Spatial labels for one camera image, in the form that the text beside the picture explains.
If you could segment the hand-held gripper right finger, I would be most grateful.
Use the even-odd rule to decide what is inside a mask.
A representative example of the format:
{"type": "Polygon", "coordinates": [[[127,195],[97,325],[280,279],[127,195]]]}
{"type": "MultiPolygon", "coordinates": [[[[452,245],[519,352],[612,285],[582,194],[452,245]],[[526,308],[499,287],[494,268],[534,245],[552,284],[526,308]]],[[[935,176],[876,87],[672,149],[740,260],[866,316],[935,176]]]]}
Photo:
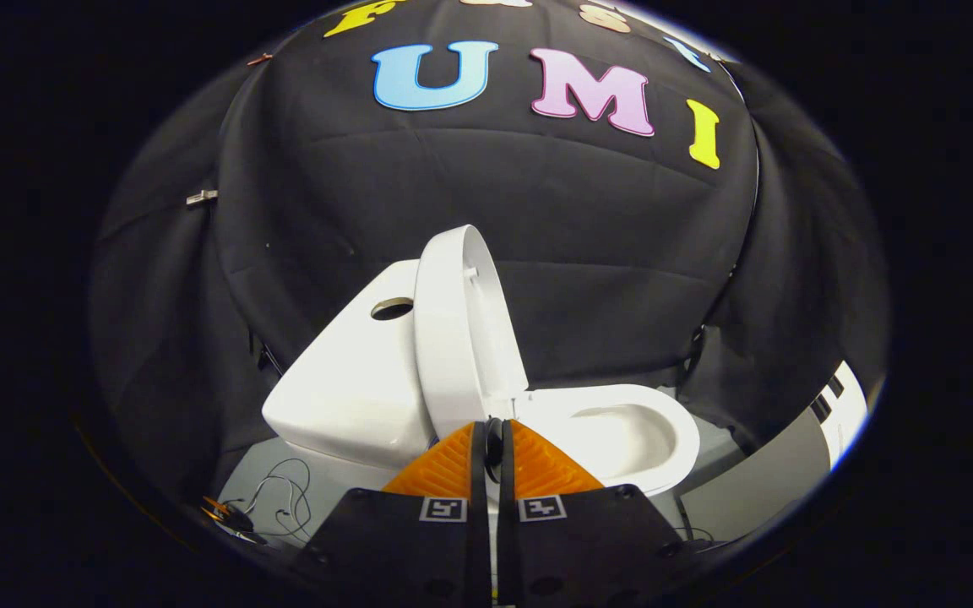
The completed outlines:
{"type": "Polygon", "coordinates": [[[529,425],[503,423],[498,600],[675,605],[698,553],[635,485],[607,486],[529,425]]]}

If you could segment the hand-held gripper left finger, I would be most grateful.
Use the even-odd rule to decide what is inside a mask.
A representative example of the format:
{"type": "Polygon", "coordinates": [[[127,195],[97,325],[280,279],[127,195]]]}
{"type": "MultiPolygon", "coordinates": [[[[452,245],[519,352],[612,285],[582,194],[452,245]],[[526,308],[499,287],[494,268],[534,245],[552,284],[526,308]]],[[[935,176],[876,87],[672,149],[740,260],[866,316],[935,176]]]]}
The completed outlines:
{"type": "Polygon", "coordinates": [[[292,563],[313,607],[489,607],[487,424],[462,426],[381,490],[347,490],[292,563]]]}

